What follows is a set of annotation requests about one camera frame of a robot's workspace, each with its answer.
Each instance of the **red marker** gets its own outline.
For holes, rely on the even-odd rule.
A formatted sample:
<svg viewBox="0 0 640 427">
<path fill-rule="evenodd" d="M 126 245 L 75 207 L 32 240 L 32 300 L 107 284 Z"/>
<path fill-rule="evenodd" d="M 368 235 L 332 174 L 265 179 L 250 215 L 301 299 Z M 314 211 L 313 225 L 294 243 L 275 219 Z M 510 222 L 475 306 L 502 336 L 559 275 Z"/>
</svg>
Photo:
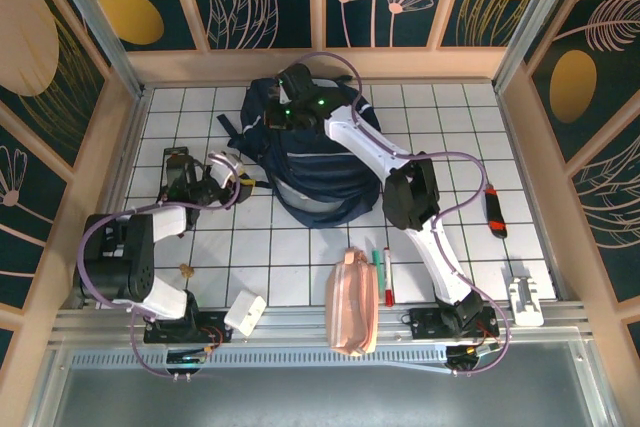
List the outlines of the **red marker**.
<svg viewBox="0 0 640 427">
<path fill-rule="evenodd" d="M 391 252 L 389 247 L 384 248 L 384 305 L 393 307 L 393 288 L 391 287 Z"/>
<path fill-rule="evenodd" d="M 484 191 L 484 199 L 487 206 L 487 221 L 491 233 L 499 239 L 506 238 L 507 224 L 505 224 L 504 218 L 502 217 L 498 193 L 496 189 L 493 188 L 493 185 L 487 184 L 487 189 Z"/>
</svg>

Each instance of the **red and black object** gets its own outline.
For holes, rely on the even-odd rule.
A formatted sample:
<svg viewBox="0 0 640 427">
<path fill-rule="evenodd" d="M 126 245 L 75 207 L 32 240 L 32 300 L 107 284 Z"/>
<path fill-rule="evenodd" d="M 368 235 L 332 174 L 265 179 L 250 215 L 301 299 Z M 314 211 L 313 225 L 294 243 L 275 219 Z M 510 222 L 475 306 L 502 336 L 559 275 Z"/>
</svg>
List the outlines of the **red and black object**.
<svg viewBox="0 0 640 427">
<path fill-rule="evenodd" d="M 505 239 L 507 237 L 507 224 L 505 224 L 504 217 L 502 217 L 498 193 L 496 189 L 493 188 L 493 185 L 487 185 L 484 191 L 484 199 L 487 206 L 487 221 L 489 222 L 491 233 L 499 239 Z"/>
</svg>

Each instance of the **green marker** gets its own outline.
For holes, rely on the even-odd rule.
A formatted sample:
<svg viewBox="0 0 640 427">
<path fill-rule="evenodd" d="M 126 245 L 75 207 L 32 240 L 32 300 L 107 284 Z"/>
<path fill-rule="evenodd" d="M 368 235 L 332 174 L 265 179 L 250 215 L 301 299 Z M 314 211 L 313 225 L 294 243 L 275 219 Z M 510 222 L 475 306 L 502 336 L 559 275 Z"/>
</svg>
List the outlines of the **green marker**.
<svg viewBox="0 0 640 427">
<path fill-rule="evenodd" d="M 378 295 L 382 297 L 384 295 L 384 266 L 382 265 L 382 259 L 380 258 L 380 252 L 373 251 L 373 263 L 376 264 L 378 270 Z"/>
</svg>

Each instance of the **white tile floor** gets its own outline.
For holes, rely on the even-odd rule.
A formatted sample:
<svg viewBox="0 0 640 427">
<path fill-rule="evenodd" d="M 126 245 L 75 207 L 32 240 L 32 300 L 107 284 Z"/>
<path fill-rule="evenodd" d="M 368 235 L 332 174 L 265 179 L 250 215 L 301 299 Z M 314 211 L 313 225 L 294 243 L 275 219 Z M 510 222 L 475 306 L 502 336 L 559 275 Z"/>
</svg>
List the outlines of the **white tile floor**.
<svg viewBox="0 0 640 427">
<path fill-rule="evenodd" d="M 245 87 L 159 89 L 154 92 L 140 143 L 126 205 L 146 205 L 159 189 L 162 151 L 184 146 L 203 160 L 225 149 L 227 135 L 216 116 L 225 113 L 237 127 Z M 465 272 L 496 299 L 506 299 L 511 276 L 531 275 L 541 298 L 555 299 L 531 211 L 490 84 L 366 85 L 364 95 L 376 107 L 383 132 L 413 152 L 458 150 L 481 158 L 508 222 L 505 241 L 491 235 L 483 205 L 477 202 L 445 219 L 445 230 Z M 247 170 L 264 178 L 261 169 Z M 435 163 L 441 208 L 467 199 L 480 176 L 468 162 Z M 159 242 L 157 275 L 191 290 L 200 306 L 229 306 L 248 288 L 271 306 L 323 305 L 332 264 L 351 245 L 371 255 L 389 245 L 398 303 L 434 300 L 431 279 L 409 239 L 388 226 L 381 202 L 372 212 L 334 229 L 309 230 L 257 189 L 251 199 L 226 212 L 203 212 L 195 233 Z M 186 263 L 195 275 L 184 279 Z"/>
</svg>

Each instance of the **navy backpack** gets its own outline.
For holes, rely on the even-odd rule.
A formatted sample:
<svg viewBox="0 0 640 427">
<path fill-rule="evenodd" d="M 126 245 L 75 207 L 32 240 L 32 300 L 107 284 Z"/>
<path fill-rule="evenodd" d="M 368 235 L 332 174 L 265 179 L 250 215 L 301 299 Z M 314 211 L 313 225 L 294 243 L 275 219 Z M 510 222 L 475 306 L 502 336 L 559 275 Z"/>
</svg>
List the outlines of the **navy backpack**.
<svg viewBox="0 0 640 427">
<path fill-rule="evenodd" d="M 340 89 L 352 102 L 358 92 L 340 82 L 318 81 Z M 251 82 L 240 111 L 242 133 L 224 116 L 218 120 L 237 149 L 261 166 L 280 203 L 301 224 L 322 229 L 344 224 L 369 212 L 380 195 L 376 175 L 351 152 L 314 129 L 278 130 L 264 124 L 264 112 L 274 79 Z M 373 107 L 361 98 L 362 118 L 376 130 Z"/>
</svg>

